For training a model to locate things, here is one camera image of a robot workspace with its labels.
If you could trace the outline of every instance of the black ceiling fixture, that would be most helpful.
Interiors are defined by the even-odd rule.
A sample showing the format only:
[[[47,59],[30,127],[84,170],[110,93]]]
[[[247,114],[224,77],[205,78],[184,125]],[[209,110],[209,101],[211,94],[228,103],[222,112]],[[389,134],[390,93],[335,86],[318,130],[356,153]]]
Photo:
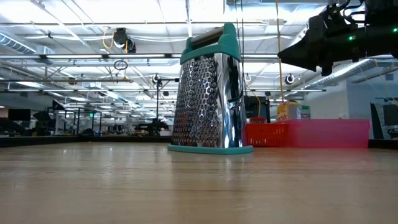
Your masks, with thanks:
[[[117,28],[113,35],[113,41],[115,46],[120,49],[126,50],[128,54],[134,54],[137,52],[136,43],[130,39],[126,34],[126,28]]]

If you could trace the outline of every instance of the computer monitor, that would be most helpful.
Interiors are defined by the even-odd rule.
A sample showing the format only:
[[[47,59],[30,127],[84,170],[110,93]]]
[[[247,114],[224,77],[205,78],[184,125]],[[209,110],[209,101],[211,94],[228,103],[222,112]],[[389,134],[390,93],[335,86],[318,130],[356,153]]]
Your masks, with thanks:
[[[30,121],[30,109],[8,109],[8,119],[11,121]]]

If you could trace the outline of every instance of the red plastic basket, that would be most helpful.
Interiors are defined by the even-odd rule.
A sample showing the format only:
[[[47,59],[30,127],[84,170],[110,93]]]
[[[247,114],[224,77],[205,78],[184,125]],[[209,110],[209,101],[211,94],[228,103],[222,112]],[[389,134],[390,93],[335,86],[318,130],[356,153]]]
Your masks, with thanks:
[[[250,123],[251,124],[265,124],[266,119],[262,118],[262,117],[254,117],[254,118],[250,118]]]
[[[288,124],[247,124],[247,144],[254,147],[284,147],[287,144]]]

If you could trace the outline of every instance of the table surface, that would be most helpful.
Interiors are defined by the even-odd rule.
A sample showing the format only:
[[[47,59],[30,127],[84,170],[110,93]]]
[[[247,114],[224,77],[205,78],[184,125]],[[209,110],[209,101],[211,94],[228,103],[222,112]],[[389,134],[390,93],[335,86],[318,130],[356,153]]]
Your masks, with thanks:
[[[398,223],[398,151],[167,151],[84,142],[0,149],[0,223]]]

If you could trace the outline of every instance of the black monitor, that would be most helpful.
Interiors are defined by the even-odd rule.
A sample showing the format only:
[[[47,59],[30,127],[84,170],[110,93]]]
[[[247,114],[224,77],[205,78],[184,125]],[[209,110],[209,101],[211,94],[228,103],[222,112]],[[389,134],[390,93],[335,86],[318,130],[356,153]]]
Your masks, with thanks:
[[[384,125],[392,126],[398,125],[398,106],[397,105],[384,105]]]
[[[262,117],[266,118],[267,109],[266,101],[267,97],[259,96],[261,102],[260,115],[259,115],[259,101],[255,96],[245,96],[244,97],[244,109],[246,110],[247,118]]]
[[[30,121],[30,109],[8,109],[8,119],[11,121]]]

